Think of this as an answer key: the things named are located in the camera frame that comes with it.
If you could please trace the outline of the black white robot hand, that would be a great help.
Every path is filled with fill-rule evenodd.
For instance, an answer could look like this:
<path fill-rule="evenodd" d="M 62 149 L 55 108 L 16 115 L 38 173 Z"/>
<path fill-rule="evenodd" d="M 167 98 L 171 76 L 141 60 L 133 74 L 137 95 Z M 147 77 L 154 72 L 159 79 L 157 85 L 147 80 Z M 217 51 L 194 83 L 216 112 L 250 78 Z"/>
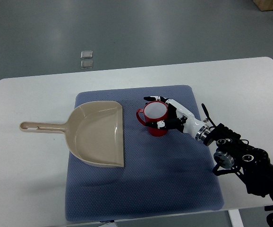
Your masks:
<path fill-rule="evenodd" d="M 187 133 L 196 140 L 205 140 L 211 132 L 209 126 L 197 119 L 194 114 L 177 101 L 162 96 L 146 96 L 144 100 L 148 102 L 160 101 L 168 108 L 167 120 L 152 120 L 145 126 L 159 130 L 178 130 Z"/>

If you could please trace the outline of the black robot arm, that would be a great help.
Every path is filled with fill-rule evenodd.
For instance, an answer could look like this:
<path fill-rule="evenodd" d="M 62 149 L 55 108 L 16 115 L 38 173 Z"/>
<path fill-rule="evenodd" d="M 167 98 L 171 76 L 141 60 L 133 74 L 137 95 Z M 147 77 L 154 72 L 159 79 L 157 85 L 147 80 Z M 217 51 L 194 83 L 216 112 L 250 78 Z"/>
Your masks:
<path fill-rule="evenodd" d="M 235 174 L 245 184 L 248 194 L 269 195 L 273 201 L 273 165 L 265 150 L 251 146 L 248 140 L 222 123 L 205 130 L 201 140 L 206 146 L 213 142 L 217 146 L 213 155 L 216 176 Z M 273 227 L 273 205 L 264 209 L 270 212 L 266 222 Z"/>

